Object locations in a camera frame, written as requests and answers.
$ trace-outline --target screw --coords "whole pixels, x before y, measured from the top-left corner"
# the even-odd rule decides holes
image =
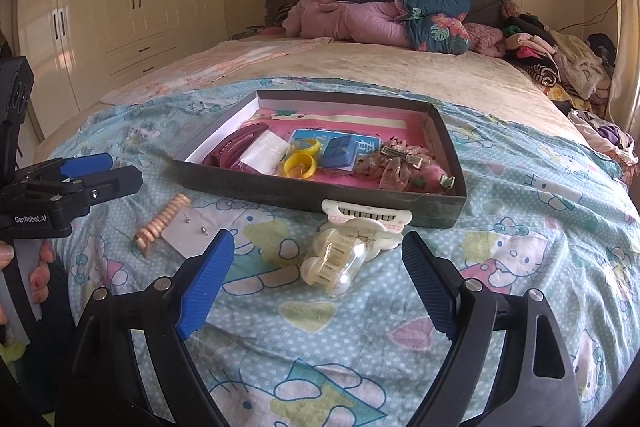
[[[472,292],[479,292],[482,289],[482,283],[478,279],[467,279],[465,281],[466,289]]]
[[[533,288],[529,290],[529,297],[531,297],[534,301],[542,301],[545,298],[545,295],[538,289]]]
[[[107,295],[109,294],[109,292],[107,291],[107,288],[98,288],[95,292],[94,292],[94,299],[97,301],[101,301],[103,300]]]
[[[171,279],[169,277],[161,277],[154,282],[154,288],[159,292],[163,292],[171,288]]]

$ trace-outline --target drawer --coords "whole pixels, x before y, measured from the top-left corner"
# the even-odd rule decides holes
[[[108,71],[117,73],[141,60],[154,57],[173,48],[176,45],[172,40],[173,36],[172,30],[159,32],[105,53]]]
[[[173,48],[160,52],[157,55],[153,55],[152,57],[144,58],[143,60],[130,65],[128,68],[123,68],[120,71],[115,71],[109,76],[108,89],[105,90],[105,92],[100,96],[107,94],[113,89],[125,86],[126,84],[139,79],[144,74],[150,73],[151,71],[159,70],[160,68],[163,68],[183,57],[184,52],[178,46],[175,46]]]

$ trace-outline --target pile of clothes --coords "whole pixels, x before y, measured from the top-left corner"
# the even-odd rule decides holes
[[[620,165],[623,182],[630,185],[640,172],[634,141],[620,127],[604,120],[616,65],[611,39],[600,33],[583,42],[553,31],[535,15],[523,14],[512,1],[502,6],[502,18],[502,29],[466,24],[469,49],[504,58],[527,73],[593,150]]]
[[[332,37],[462,55],[471,0],[301,0],[282,23],[287,37]]]
[[[583,42],[524,14],[513,1],[502,6],[503,28],[466,24],[469,49],[504,58],[527,73],[540,90],[568,115],[571,110],[605,116],[616,49],[604,34]]]
[[[640,171],[638,157],[634,153],[634,139],[617,125],[591,112],[572,110],[568,117],[594,151],[614,159],[620,165],[622,181],[630,186]]]

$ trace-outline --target mattress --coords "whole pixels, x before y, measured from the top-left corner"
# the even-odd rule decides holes
[[[369,70],[375,76],[375,68]],[[126,293],[175,272],[182,258],[167,243],[156,241],[145,259],[131,238],[185,192],[215,227],[234,234],[236,256],[223,290],[205,326],[187,341],[230,425],[408,422],[450,342],[434,330],[399,249],[366,263],[347,293],[329,298],[306,286],[298,270],[322,216],[184,190],[172,178],[171,158],[256,89],[360,92],[434,103],[460,158],[468,200],[452,229],[417,232],[464,277],[502,293],[522,295],[532,286],[544,292],[572,357],[583,423],[595,415],[640,345],[640,217],[619,181],[620,168],[572,139],[404,89],[270,76],[93,115],[55,155],[108,152],[116,166],[137,166],[145,183],[135,196],[95,207],[74,222],[70,237],[55,240],[76,320],[96,287]],[[134,343],[154,411],[169,417],[140,332],[134,332]],[[468,415],[484,407],[500,343],[496,335]]]
[[[252,38],[265,42],[274,39],[278,38]],[[196,57],[187,57],[168,68],[187,68]],[[473,52],[455,57],[375,44],[331,42],[302,53],[244,66],[215,80],[213,85],[270,76],[343,78],[410,90],[586,144],[571,122],[523,74],[503,60]],[[38,147],[35,160],[49,157],[58,145],[73,136],[83,121],[107,107],[109,105],[98,102],[67,121]]]

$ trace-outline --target cable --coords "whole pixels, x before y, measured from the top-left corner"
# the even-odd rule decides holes
[[[595,17],[593,17],[592,19],[586,21],[586,22],[578,22],[576,24],[571,24],[570,26],[565,26],[564,28],[560,28],[558,30],[558,33],[561,31],[564,31],[568,28],[573,28],[574,26],[593,26],[594,24],[600,24],[604,19],[607,18],[607,15],[609,15],[609,12],[611,11],[611,9],[618,4],[618,1],[615,1],[611,6],[609,6],[609,8],[607,8],[606,12],[600,13],[598,15],[596,15]],[[602,19],[600,19],[599,21],[594,22],[593,19],[596,19],[597,17],[602,17]]]

